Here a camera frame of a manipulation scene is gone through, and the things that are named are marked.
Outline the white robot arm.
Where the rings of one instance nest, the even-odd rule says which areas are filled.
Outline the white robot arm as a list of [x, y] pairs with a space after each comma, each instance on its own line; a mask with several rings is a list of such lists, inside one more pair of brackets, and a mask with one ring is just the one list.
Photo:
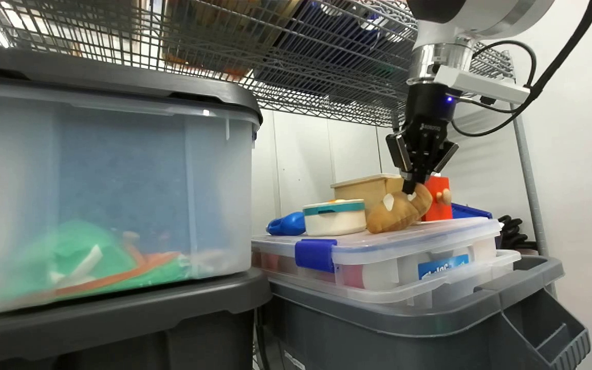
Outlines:
[[515, 38], [537, 26], [556, 0], [408, 0], [417, 22], [408, 78], [405, 124], [386, 137], [388, 152], [413, 194], [456, 152], [449, 140], [458, 100], [470, 94], [525, 105], [530, 86], [471, 73], [481, 39]]

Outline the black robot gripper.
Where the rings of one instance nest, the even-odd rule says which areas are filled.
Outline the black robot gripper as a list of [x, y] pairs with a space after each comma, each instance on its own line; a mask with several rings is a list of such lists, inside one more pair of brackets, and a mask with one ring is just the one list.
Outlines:
[[456, 155], [456, 144], [449, 140], [455, 110], [456, 97], [447, 84], [413, 84], [410, 88], [405, 124], [386, 137], [392, 165], [405, 179], [405, 194], [413, 194]]

